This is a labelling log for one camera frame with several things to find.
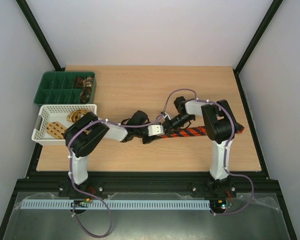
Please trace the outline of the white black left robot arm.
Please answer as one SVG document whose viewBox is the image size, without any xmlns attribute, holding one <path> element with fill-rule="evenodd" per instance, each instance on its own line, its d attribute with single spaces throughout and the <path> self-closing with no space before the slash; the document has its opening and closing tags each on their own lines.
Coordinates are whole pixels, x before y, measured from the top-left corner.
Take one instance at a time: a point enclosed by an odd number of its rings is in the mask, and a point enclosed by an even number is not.
<svg viewBox="0 0 300 240">
<path fill-rule="evenodd" d="M 99 118 L 95 113 L 88 112 L 71 125 L 63 134 L 69 153 L 69 172 L 71 181 L 80 185 L 88 179 L 88 159 L 103 139 L 111 139 L 126 143 L 133 138 L 149 137 L 164 133 L 159 124 L 164 117 L 161 113 L 155 121 L 150 122 L 148 115 L 138 110 L 134 115 L 121 123 Z"/>
</svg>

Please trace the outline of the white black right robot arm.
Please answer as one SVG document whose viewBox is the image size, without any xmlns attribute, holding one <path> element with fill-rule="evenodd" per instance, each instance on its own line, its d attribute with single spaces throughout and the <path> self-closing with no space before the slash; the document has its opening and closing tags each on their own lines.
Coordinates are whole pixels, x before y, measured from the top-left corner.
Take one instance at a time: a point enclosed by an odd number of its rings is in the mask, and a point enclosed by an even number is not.
<svg viewBox="0 0 300 240">
<path fill-rule="evenodd" d="M 164 132 L 176 132 L 196 116 L 203 118 L 205 134 L 212 141 L 212 164 L 209 173 L 214 180 L 208 183 L 208 191 L 214 196 L 219 196 L 226 189 L 222 180 L 230 175 L 230 149 L 238 128 L 229 103 L 225 99 L 214 102 L 186 100 L 181 96 L 177 97 L 173 104 L 178 115 L 171 119 L 165 118 L 162 123 Z"/>
</svg>

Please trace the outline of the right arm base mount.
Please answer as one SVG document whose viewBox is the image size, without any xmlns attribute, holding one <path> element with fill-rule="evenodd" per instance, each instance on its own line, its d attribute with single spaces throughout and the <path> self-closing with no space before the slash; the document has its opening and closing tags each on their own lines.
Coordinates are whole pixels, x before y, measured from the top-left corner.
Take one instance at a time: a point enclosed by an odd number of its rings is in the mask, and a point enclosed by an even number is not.
<svg viewBox="0 0 300 240">
<path fill-rule="evenodd" d="M 236 197 L 237 193 L 230 178 L 215 180 L 204 178 L 191 183 L 192 195 L 198 198 L 228 198 Z"/>
</svg>

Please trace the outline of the orange navy striped tie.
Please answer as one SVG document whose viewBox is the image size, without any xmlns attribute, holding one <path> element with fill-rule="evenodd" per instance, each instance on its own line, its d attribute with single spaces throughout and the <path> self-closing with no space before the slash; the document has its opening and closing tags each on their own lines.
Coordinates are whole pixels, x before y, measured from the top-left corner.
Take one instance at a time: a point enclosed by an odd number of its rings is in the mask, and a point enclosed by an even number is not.
<svg viewBox="0 0 300 240">
<path fill-rule="evenodd" d="M 173 131 L 172 133 L 165 133 L 164 135 L 159 136 L 159 139 L 168 139 L 168 138 L 185 138 L 185 137 L 199 137 L 206 136 L 207 131 L 204 126 L 188 127 L 185 129 Z"/>
</svg>

